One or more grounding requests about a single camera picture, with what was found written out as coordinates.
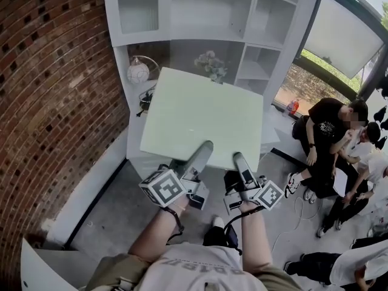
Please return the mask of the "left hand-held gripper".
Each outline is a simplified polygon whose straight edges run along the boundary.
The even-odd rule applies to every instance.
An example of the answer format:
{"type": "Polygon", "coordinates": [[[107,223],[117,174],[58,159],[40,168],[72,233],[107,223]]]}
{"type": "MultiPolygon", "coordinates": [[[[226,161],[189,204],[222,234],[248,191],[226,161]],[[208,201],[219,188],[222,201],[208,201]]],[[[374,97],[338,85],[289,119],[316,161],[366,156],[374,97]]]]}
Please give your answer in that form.
{"type": "Polygon", "coordinates": [[[184,166],[172,169],[161,164],[156,171],[139,183],[139,187],[152,203],[162,208],[185,196],[190,206],[202,210],[210,191],[199,179],[199,174],[206,167],[212,153],[213,142],[207,140],[184,166]]]}

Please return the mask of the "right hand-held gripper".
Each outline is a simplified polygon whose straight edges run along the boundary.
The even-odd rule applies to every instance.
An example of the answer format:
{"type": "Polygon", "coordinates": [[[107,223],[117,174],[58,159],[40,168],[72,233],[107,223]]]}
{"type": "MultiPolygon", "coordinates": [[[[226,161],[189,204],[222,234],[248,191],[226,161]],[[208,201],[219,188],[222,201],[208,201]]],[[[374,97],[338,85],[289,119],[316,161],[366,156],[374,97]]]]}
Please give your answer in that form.
{"type": "Polygon", "coordinates": [[[241,152],[233,155],[237,172],[227,172],[224,176],[226,194],[224,204],[228,214],[240,207],[243,202],[252,202],[267,210],[272,210],[284,192],[264,175],[254,177],[241,152]]]}

